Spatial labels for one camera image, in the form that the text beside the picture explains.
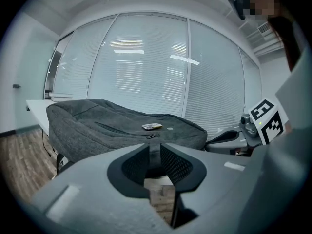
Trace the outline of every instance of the ceiling light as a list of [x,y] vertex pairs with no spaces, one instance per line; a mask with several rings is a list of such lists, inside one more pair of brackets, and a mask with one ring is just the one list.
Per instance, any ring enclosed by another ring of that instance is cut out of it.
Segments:
[[170,58],[177,59],[177,60],[182,60],[182,61],[185,61],[185,62],[190,62],[190,63],[195,64],[195,65],[199,65],[200,64],[200,62],[198,62],[198,61],[192,60],[190,58],[176,56],[176,55],[171,55]]

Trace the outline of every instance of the cable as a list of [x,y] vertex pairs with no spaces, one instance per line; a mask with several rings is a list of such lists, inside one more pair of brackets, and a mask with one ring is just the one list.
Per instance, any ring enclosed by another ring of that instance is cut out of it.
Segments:
[[[43,147],[45,148],[44,141],[43,141],[43,129],[42,129],[42,143],[43,143]],[[45,148],[45,150],[47,151],[49,157],[52,157],[52,155],[48,152],[48,150],[46,148]]]

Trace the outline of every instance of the window blinds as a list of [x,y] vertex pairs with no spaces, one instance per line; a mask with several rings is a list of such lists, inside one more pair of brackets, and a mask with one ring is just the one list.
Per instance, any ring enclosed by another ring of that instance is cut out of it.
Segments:
[[260,70],[255,63],[240,49],[245,75],[245,107],[244,112],[262,100]]
[[187,32],[185,19],[119,16],[101,45],[88,98],[103,98],[144,113],[181,116]]
[[185,118],[208,137],[237,125],[244,107],[244,74],[237,45],[214,31],[190,22],[192,63]]
[[74,32],[58,64],[54,93],[87,98],[91,70],[113,18],[92,22]]

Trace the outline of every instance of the white table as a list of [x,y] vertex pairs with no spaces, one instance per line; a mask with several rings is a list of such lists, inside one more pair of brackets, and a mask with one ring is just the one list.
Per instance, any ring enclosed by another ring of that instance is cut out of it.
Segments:
[[29,110],[47,135],[49,135],[49,120],[46,109],[54,103],[54,101],[48,99],[30,99],[26,101]]

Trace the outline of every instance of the air vent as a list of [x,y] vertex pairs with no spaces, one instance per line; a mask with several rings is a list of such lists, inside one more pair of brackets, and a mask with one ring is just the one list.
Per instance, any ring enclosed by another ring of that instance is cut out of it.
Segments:
[[260,25],[260,26],[258,27],[258,30],[259,30],[260,34],[261,34],[263,37],[265,37],[265,36],[267,36],[268,34],[270,34],[270,33],[273,32],[272,29],[271,29],[271,27],[270,27],[270,25],[269,25],[269,23],[267,23],[267,22],[265,22],[264,24]]

